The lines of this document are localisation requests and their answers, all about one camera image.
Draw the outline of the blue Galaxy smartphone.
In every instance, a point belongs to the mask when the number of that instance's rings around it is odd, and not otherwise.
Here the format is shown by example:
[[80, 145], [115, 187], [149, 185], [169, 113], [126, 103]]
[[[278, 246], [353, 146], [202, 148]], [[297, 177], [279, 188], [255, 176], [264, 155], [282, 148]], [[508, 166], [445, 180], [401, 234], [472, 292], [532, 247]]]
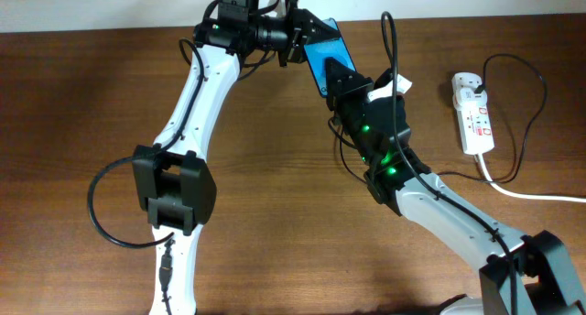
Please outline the blue Galaxy smartphone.
[[327, 58], [334, 58], [346, 68], [356, 71], [343, 37], [305, 45], [304, 51], [319, 95], [322, 98], [326, 98], [328, 95], [325, 66]]

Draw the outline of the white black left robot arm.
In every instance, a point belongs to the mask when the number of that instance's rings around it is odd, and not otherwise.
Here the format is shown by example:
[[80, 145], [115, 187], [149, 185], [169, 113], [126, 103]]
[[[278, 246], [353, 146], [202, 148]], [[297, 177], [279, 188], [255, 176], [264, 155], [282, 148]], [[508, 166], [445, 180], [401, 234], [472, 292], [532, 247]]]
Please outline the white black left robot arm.
[[298, 7], [277, 0], [283, 16], [259, 0], [217, 0], [194, 28], [190, 72], [168, 123], [153, 146], [139, 146], [132, 163], [139, 204], [156, 243], [153, 314], [194, 314], [198, 240], [210, 220], [217, 187], [207, 165], [208, 148], [222, 104], [237, 83], [246, 58], [274, 51], [280, 66], [302, 63], [308, 44], [340, 33]]

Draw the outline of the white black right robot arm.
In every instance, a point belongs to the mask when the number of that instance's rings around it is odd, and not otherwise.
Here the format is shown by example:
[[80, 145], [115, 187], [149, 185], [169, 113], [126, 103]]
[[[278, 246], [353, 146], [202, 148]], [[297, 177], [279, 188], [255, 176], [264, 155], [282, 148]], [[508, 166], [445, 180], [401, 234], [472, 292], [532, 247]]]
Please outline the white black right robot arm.
[[444, 314], [582, 314], [585, 290], [565, 245], [500, 223], [449, 189], [409, 148], [404, 101], [370, 100], [378, 82], [325, 60], [328, 106], [368, 169], [374, 199], [422, 226], [479, 275], [482, 295], [457, 297]]

